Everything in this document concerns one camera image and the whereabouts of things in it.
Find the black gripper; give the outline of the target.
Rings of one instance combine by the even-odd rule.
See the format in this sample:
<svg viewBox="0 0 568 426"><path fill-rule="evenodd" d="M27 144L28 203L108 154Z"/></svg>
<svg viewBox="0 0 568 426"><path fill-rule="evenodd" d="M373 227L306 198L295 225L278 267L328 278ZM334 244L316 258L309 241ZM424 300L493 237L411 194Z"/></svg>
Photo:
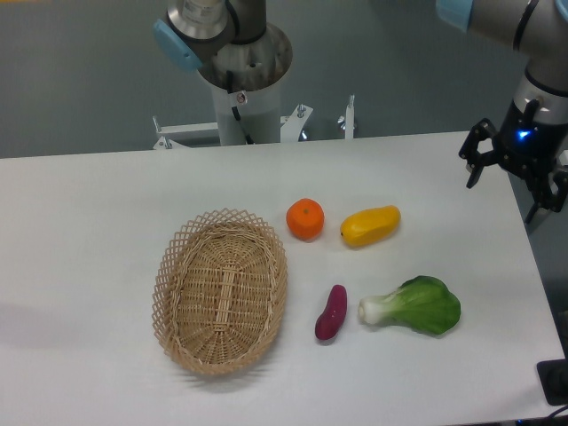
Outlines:
<svg viewBox="0 0 568 426"><path fill-rule="evenodd" d="M544 99L529 100L523 109L512 102L497 132L493 123L482 119L465 138L459 156L466 161L466 187L477 184L485 167L499 164L515 176L525 178L533 204L525 216L529 225L540 209L560 212L567 197L567 167L556 166L559 149L567 137L567 120L551 119ZM490 141L481 153L479 145Z"/></svg>

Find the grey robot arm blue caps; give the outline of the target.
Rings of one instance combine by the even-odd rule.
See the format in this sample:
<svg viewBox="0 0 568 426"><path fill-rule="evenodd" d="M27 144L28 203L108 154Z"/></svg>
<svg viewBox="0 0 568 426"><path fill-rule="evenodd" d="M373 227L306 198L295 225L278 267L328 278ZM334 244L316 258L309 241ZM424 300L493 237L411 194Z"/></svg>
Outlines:
<svg viewBox="0 0 568 426"><path fill-rule="evenodd" d="M500 127L475 124L459 155L468 186L491 165L522 179L532 210L558 212L567 197L567 4L564 1L439 1L447 24L523 53L528 62ZM154 39L178 68L196 72L218 98L225 145L281 141L278 102L262 96L287 73L292 49L266 19L263 1L172 1Z"/></svg>

